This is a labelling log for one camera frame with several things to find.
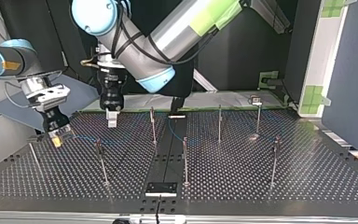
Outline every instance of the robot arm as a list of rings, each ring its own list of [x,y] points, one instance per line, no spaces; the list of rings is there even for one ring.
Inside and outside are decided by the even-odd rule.
[[[77,25],[110,49],[149,92],[175,75],[172,67],[205,35],[213,35],[241,12],[239,0],[184,0],[149,37],[129,19],[123,0],[74,0]]]
[[[43,127],[55,147],[62,144],[62,134],[72,133],[69,119],[59,109],[66,102],[69,89],[51,85],[48,75],[27,40],[8,40],[0,45],[0,79],[16,79],[28,99],[29,107],[43,117]]]

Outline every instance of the small metal part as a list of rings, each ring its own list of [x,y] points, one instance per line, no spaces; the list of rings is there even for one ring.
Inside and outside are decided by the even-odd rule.
[[[183,154],[185,156],[185,187],[188,187],[190,185],[190,182],[188,182],[188,170],[187,170],[187,138],[183,138]]]
[[[182,114],[182,113],[171,113],[170,115],[168,115],[169,119],[185,119],[186,118],[186,114]]]
[[[256,95],[252,95],[251,96],[251,105],[262,105],[263,103],[261,102],[261,98],[259,96]]]
[[[146,197],[171,198],[177,195],[177,183],[148,183]]]
[[[107,119],[107,127],[108,128],[116,128],[117,127],[117,116],[120,114],[119,111],[109,111],[106,108],[106,119]]]
[[[152,128],[153,128],[153,143],[156,144],[157,143],[156,122],[155,122],[155,113],[154,113],[153,107],[151,107],[151,109],[150,109],[150,121],[152,122]]]
[[[219,105],[219,143],[222,142],[222,106]]]

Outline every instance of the black cable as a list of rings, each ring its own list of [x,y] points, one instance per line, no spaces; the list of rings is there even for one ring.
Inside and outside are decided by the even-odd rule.
[[[159,210],[160,203],[161,203],[161,196],[159,196],[159,198],[158,198],[158,205],[157,205],[157,209],[156,209],[156,223],[157,224],[159,224],[158,210]]]
[[[63,43],[62,43],[62,40],[59,36],[59,32],[58,32],[58,29],[57,29],[57,25],[56,25],[56,22],[53,18],[53,15],[51,14],[51,8],[50,8],[50,5],[48,4],[48,1],[46,1],[46,4],[48,6],[48,14],[51,18],[51,21],[53,23],[53,27],[54,27],[54,31],[56,32],[57,34],[57,39],[58,39],[58,42],[60,43],[60,47],[61,47],[61,50],[62,50],[62,53],[63,53],[63,57],[65,57],[65,60],[66,60],[66,53],[65,53],[65,50],[63,49]],[[67,61],[68,63],[68,66],[65,66],[65,69],[64,71],[62,71],[63,73],[66,72],[68,69],[71,69],[76,75],[77,75],[77,80],[80,80],[80,75],[75,71],[75,69],[73,67],[71,67],[71,65],[69,65],[69,62]]]
[[[123,21],[123,14],[124,14],[124,8],[123,6],[121,7],[117,7],[118,10],[118,24],[116,26],[116,31],[115,31],[115,37],[113,38],[113,42],[112,42],[112,48],[111,48],[111,53],[112,53],[112,58],[116,58],[116,47],[117,47],[117,42],[118,42],[118,38],[120,35],[120,29],[121,29],[121,23]]]
[[[293,99],[292,95],[290,94],[289,90],[287,90],[286,85],[284,84],[284,81],[282,79],[282,85],[284,88],[284,91],[286,91],[287,95],[289,96],[289,98],[292,100],[293,104],[295,105],[295,107],[297,108],[298,111],[298,103],[296,103],[295,99]]]
[[[120,10],[123,10],[123,6],[122,5],[118,5],[118,7],[120,7]],[[218,30],[215,29],[213,30],[209,36],[206,38],[205,42],[200,46],[199,50],[197,50],[197,52],[195,52],[192,56],[190,56],[188,59],[185,59],[183,61],[180,62],[166,62],[163,61],[159,58],[154,57],[153,55],[149,54],[147,51],[145,51],[144,49],[142,49],[134,40],[131,39],[131,35],[129,34],[126,26],[124,25],[123,21],[118,21],[118,24],[120,24],[122,30],[124,31],[125,36],[130,40],[130,42],[133,44],[134,47],[136,47],[141,53],[143,53],[143,55],[145,55],[146,57],[148,57],[149,59],[158,62],[158,63],[163,63],[163,64],[168,64],[168,65],[178,65],[178,64],[183,64],[183,63],[188,63],[190,61],[192,61],[193,59],[195,59],[199,53],[209,44],[209,42],[211,42],[211,40],[213,39],[213,37],[217,34]]]

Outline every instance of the metal bracket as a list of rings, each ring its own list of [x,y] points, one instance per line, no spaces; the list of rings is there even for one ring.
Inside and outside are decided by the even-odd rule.
[[[330,106],[331,105],[331,100],[325,96],[322,96],[322,105],[327,105]]]
[[[344,6],[347,6],[347,5],[350,5],[352,3],[356,3],[357,0],[346,0],[345,3],[344,3]]]
[[[146,197],[176,197],[177,183],[149,183],[146,189]]]
[[[66,86],[59,85],[35,91],[32,94],[27,95],[27,99],[37,97],[36,105],[32,106],[32,108],[44,112],[52,107],[65,103],[70,91],[71,90]]]

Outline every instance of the metal rod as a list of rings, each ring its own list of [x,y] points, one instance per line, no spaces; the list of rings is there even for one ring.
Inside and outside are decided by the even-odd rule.
[[[258,133],[260,128],[260,115],[261,115],[261,105],[258,106],[258,114],[257,114],[257,126],[255,128],[255,132]]]
[[[274,156],[274,166],[273,166],[273,168],[272,168],[272,177],[271,177],[271,186],[270,186],[271,189],[274,187],[276,167],[277,167],[277,154],[275,153],[275,156]]]
[[[219,143],[222,142],[222,106],[219,106]]]
[[[34,152],[34,146],[32,145],[32,143],[29,143],[28,145],[29,145],[29,147],[31,148],[32,154],[33,154],[33,156],[34,156],[34,161],[36,162],[36,165],[37,165],[37,167],[39,168],[39,172],[40,172],[40,174],[41,174],[42,177],[43,177],[42,167],[40,166],[39,159],[36,157],[36,153]]]
[[[281,138],[280,138],[279,135],[276,136],[276,138],[275,138],[273,149],[274,149],[274,166],[272,168],[272,177],[271,177],[270,189],[272,189],[274,187],[275,172],[276,172],[276,167],[277,167],[278,156],[281,153]]]
[[[104,179],[105,179],[105,184],[106,185],[109,185],[109,180],[107,179],[107,173],[106,173],[106,168],[104,166],[104,162],[103,162],[103,157],[101,156],[101,165],[103,167],[103,176],[104,176]]]
[[[150,120],[152,122],[152,127],[153,127],[153,143],[156,144],[157,143],[157,138],[156,138],[156,125],[155,125],[155,118],[154,118],[154,108],[152,107],[150,109]]]
[[[190,183],[188,182],[188,170],[187,170],[187,138],[184,137],[183,138],[183,153],[185,156],[185,187],[187,187],[188,185],[190,185]]]

